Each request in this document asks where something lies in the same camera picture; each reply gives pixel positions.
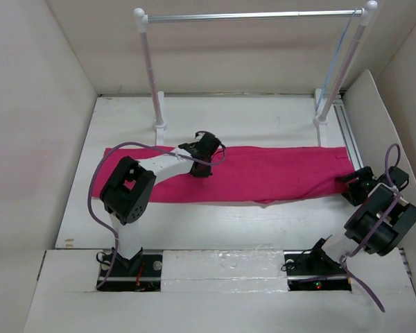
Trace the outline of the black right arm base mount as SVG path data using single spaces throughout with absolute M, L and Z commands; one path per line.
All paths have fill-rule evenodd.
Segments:
M 289 291 L 351 291 L 352 286 L 341 265 L 322 249 L 321 238 L 306 250 L 285 250 L 281 271 L 285 272 Z

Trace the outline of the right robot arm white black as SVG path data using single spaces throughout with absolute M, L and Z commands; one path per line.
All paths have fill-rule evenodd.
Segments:
M 401 195 L 409 183 L 409 175 L 391 166 L 374 177 L 368 166 L 336 178 L 344 184 L 344 198 L 357 210 L 344 224 L 344 232 L 320 239 L 306 256 L 306 264 L 314 273 L 339 269 L 339 259 L 353 257 L 364 250 L 380 257 L 396 248 L 416 223 L 416 206 Z

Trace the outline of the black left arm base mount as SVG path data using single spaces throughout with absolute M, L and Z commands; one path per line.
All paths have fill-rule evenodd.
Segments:
M 110 270 L 112 253 L 99 252 L 96 290 L 102 292 L 156 292 L 161 290 L 162 251 L 140 251 L 131 260 L 117 255 Z

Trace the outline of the pink trousers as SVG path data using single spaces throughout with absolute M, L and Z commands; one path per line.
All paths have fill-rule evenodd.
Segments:
M 230 146 L 208 178 L 183 174 L 154 186 L 152 203 L 245 202 L 319 198 L 344 192 L 337 178 L 354 171 L 344 147 Z

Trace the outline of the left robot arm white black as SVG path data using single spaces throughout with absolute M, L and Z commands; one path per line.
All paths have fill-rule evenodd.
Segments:
M 212 175 L 212 161 L 225 146 L 212 133 L 199 131 L 195 141 L 183 143 L 156 157 L 136 160 L 125 156 L 115 166 L 99 194 L 110 215 L 116 246 L 112 252 L 113 267 L 133 276 L 142 264 L 143 249 L 137 221 L 146 211 L 154 186 L 175 176 L 189 174 L 196 178 Z

